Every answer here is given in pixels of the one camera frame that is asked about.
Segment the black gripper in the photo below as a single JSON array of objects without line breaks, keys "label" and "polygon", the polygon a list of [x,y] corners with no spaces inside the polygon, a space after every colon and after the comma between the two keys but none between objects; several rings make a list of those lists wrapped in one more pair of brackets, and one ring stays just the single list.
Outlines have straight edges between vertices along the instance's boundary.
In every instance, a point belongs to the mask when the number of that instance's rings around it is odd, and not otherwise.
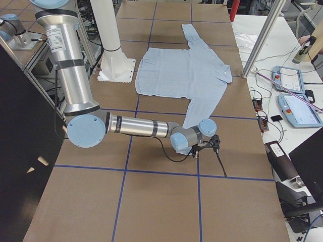
[{"label": "black gripper", "polygon": [[205,147],[204,145],[203,146],[194,145],[191,148],[190,154],[192,155],[192,157],[199,157],[199,153],[204,149],[204,147]]}]

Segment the spare robot base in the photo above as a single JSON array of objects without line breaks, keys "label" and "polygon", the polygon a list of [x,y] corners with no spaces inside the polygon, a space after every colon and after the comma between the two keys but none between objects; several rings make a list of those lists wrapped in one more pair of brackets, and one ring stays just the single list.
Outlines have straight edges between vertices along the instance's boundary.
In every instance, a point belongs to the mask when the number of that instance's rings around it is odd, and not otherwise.
[{"label": "spare robot base", "polygon": [[43,34],[28,32],[15,14],[1,16],[1,38],[14,50],[32,50],[45,41]]}]

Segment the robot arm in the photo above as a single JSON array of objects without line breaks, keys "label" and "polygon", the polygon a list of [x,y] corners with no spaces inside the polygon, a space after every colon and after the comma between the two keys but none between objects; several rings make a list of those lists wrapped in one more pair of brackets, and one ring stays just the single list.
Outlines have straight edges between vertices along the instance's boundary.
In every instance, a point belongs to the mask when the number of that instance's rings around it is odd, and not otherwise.
[{"label": "robot arm", "polygon": [[[113,3],[91,1],[101,44],[99,77],[107,81],[130,82],[136,61],[121,49]],[[176,151],[188,151],[194,158],[204,148],[219,151],[216,124],[203,119],[198,125],[183,128],[175,122],[125,117],[103,111],[93,99],[77,36],[79,26],[76,1],[33,1],[35,18],[46,31],[48,44],[66,99],[64,115],[70,142],[81,148],[98,145],[109,133],[168,138]]]}]

